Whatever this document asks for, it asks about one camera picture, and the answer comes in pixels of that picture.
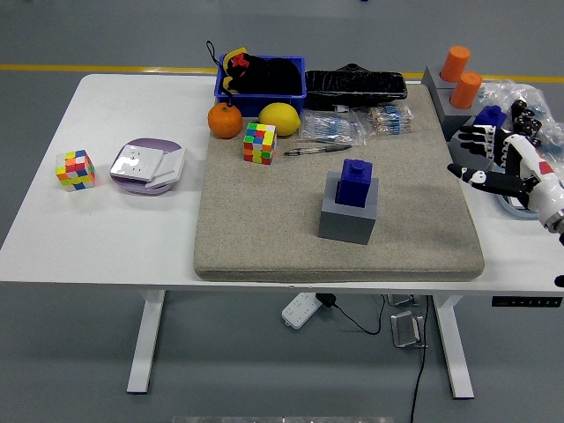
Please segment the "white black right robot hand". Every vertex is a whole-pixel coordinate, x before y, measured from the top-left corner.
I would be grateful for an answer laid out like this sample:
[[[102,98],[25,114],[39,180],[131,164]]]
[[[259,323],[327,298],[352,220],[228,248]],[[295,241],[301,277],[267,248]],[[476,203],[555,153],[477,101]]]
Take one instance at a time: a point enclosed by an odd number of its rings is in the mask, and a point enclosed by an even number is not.
[[[492,160],[501,172],[455,163],[448,170],[474,189],[516,198],[551,233],[563,232],[563,186],[550,164],[524,136],[490,125],[463,126],[461,146]]]

